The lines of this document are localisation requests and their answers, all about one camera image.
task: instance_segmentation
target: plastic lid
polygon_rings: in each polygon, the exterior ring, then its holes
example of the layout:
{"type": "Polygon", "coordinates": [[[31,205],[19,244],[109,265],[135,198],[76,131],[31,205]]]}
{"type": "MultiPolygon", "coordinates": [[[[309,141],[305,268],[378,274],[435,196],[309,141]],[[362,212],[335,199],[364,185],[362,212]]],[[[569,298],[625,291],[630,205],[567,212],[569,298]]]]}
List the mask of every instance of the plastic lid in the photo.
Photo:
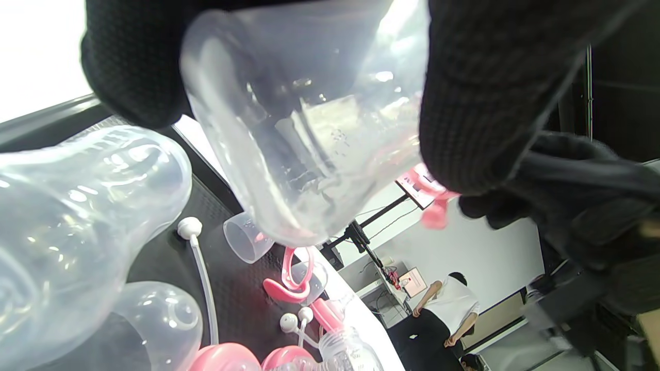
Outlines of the plastic lid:
{"type": "Polygon", "coordinates": [[[222,228],[234,253],[248,264],[261,259],[273,247],[274,241],[266,237],[245,212],[227,219],[222,228]]]}

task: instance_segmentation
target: screen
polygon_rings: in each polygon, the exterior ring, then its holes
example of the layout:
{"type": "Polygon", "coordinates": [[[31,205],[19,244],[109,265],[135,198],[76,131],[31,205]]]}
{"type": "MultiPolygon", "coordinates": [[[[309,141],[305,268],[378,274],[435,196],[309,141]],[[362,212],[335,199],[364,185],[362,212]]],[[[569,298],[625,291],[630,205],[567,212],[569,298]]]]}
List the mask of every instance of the screen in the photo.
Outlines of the screen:
{"type": "Polygon", "coordinates": [[[401,187],[405,193],[408,193],[408,196],[410,196],[410,198],[417,204],[417,206],[424,210],[433,203],[435,197],[423,192],[416,184],[414,184],[410,179],[410,172],[416,172],[419,174],[420,178],[428,180],[433,184],[434,187],[441,188],[442,186],[436,182],[433,176],[431,176],[431,174],[428,172],[428,169],[426,168],[426,165],[424,164],[415,166],[413,169],[397,178],[396,183],[399,185],[399,187],[401,187]]]}
{"type": "Polygon", "coordinates": [[[399,285],[411,298],[426,290],[426,283],[417,268],[412,268],[408,273],[399,277],[399,285]]]}

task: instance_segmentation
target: pink part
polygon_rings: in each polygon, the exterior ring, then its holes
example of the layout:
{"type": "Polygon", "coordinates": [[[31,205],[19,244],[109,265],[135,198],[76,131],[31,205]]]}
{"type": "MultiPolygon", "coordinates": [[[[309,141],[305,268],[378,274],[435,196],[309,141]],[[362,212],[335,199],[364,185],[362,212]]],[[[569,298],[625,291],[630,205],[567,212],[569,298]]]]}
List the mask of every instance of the pink part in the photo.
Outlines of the pink part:
{"type": "Polygon", "coordinates": [[[331,332],[344,327],[344,319],[340,313],[323,299],[317,299],[310,305],[314,318],[327,331],[331,332]]]}
{"type": "Polygon", "coordinates": [[[272,370],[283,364],[291,363],[296,359],[301,358],[306,358],[315,362],[314,357],[312,357],[308,351],[296,345],[290,345],[288,347],[275,349],[271,354],[268,354],[268,357],[266,357],[266,359],[263,360],[263,363],[261,363],[261,367],[264,370],[272,370]]]}
{"type": "Polygon", "coordinates": [[[287,247],[284,250],[284,261],[282,263],[282,283],[286,287],[288,287],[290,290],[300,290],[300,288],[303,285],[309,286],[309,282],[312,279],[312,275],[314,273],[314,255],[310,251],[310,248],[306,248],[308,251],[308,256],[310,257],[310,260],[308,261],[308,269],[307,273],[305,273],[305,277],[303,277],[302,281],[297,283],[294,281],[293,277],[291,277],[291,263],[293,261],[294,257],[294,252],[296,251],[296,248],[289,248],[287,247]]]}
{"type": "Polygon", "coordinates": [[[408,178],[418,186],[424,193],[429,196],[438,196],[439,194],[447,191],[445,187],[436,187],[432,183],[427,182],[423,177],[419,176],[419,173],[415,171],[414,168],[411,171],[407,172],[408,178]]]}
{"type": "Polygon", "coordinates": [[[272,279],[263,280],[263,289],[273,299],[281,302],[300,304],[310,295],[309,283],[303,283],[301,292],[293,292],[272,279]]]}
{"type": "Polygon", "coordinates": [[[444,229],[447,226],[447,204],[450,199],[459,196],[446,188],[438,188],[427,182],[413,168],[408,176],[424,193],[434,196],[433,203],[422,213],[422,224],[429,229],[444,229]]]}
{"type": "Polygon", "coordinates": [[[433,201],[422,213],[422,224],[429,229],[444,229],[447,226],[447,200],[433,201]]]}
{"type": "Polygon", "coordinates": [[[261,365],[252,352],[241,344],[210,345],[197,351],[189,371],[259,371],[261,365]]]}

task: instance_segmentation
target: baby bottle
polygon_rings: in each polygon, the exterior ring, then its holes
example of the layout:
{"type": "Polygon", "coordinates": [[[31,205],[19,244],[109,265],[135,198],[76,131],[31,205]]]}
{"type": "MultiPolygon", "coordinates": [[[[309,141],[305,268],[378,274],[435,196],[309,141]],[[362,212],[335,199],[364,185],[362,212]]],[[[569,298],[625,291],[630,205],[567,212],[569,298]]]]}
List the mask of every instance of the baby bottle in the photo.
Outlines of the baby bottle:
{"type": "Polygon", "coordinates": [[[421,162],[428,24],[425,1],[333,0],[207,11],[188,28],[193,113],[265,236],[320,244],[421,162]]]}
{"type": "Polygon", "coordinates": [[[178,144],[128,125],[0,154],[0,368],[30,368],[90,337],[191,182],[178,144]]]}

